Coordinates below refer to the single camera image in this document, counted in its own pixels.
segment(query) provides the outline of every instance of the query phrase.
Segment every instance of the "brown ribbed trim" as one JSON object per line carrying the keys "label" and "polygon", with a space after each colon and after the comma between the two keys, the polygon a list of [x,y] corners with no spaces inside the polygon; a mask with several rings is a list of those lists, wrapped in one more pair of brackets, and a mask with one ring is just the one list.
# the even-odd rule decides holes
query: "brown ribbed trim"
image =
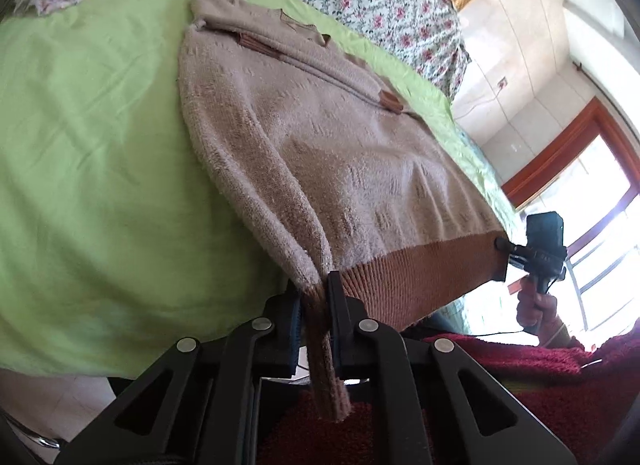
{"label": "brown ribbed trim", "polygon": [[[340,272],[345,294],[364,302],[367,313],[400,331],[437,308],[491,280],[504,280],[508,254],[494,248],[496,230],[402,249]],[[335,377],[324,290],[303,293],[307,354],[319,414],[341,420],[351,409]]]}

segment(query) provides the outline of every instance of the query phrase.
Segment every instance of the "metal screw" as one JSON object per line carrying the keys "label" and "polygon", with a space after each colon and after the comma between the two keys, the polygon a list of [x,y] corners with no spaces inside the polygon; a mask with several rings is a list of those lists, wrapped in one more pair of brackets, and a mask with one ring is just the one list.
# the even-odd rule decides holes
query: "metal screw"
{"label": "metal screw", "polygon": [[195,339],[192,339],[191,337],[187,337],[187,338],[178,340],[178,343],[175,345],[175,347],[178,349],[180,353],[189,353],[189,352],[192,352],[194,349],[196,349],[197,345],[198,343],[195,341]]}
{"label": "metal screw", "polygon": [[378,329],[378,323],[373,319],[364,319],[360,321],[360,323],[358,324],[358,327],[362,331],[372,332]]}
{"label": "metal screw", "polygon": [[271,327],[271,321],[267,317],[258,317],[251,323],[254,330],[265,331]]}
{"label": "metal screw", "polygon": [[455,346],[449,339],[438,339],[433,343],[433,347],[435,347],[440,353],[450,353],[453,351]]}

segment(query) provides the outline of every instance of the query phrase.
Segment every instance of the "hand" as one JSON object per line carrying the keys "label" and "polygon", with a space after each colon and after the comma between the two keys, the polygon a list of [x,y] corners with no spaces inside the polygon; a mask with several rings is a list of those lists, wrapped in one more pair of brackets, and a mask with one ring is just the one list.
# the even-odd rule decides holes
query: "hand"
{"label": "hand", "polygon": [[558,299],[548,293],[537,293],[536,285],[529,275],[520,279],[517,311],[516,321],[520,326],[534,326],[542,320],[538,330],[541,346],[562,327],[562,320],[558,317]]}

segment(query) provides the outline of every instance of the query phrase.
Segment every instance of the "red fleece fabric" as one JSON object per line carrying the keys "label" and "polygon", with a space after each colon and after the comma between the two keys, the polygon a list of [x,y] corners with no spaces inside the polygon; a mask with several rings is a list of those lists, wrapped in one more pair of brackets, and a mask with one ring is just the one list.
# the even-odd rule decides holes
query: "red fleece fabric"
{"label": "red fleece fabric", "polygon": [[[596,459],[640,391],[640,320],[596,352],[488,343],[447,335],[499,377],[543,382],[517,398],[574,453],[580,465]],[[582,366],[602,359],[602,362]],[[258,465],[369,465],[373,455],[370,406],[353,403],[341,423],[318,419],[310,394],[302,395],[266,438]]]}

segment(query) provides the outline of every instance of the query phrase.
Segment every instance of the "bed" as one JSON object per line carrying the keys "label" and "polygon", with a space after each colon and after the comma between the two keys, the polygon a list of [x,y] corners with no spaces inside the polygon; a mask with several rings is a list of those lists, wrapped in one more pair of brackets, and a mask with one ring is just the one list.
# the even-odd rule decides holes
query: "bed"
{"label": "bed", "polygon": [[[401,54],[302,0],[249,1],[314,24],[388,77],[514,229],[448,96]],[[188,0],[84,0],[0,24],[0,366],[135,377],[175,339],[224,336],[284,289],[180,118],[190,19]]]}

